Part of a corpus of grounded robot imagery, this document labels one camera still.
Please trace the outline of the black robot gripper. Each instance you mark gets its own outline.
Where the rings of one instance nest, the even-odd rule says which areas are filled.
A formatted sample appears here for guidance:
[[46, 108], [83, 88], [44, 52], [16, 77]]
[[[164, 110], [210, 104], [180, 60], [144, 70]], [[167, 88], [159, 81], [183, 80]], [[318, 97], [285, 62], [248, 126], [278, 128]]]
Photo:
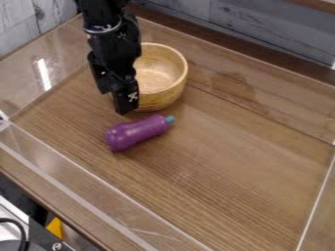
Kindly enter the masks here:
[[[139, 84], [134, 64], [142, 55], [142, 37], [136, 17], [126, 10], [130, 0], [79, 0], [84, 31], [92, 52], [88, 62], [102, 94], [112, 91], [115, 112], [139, 108]], [[118, 75], [115, 84], [107, 71]]]

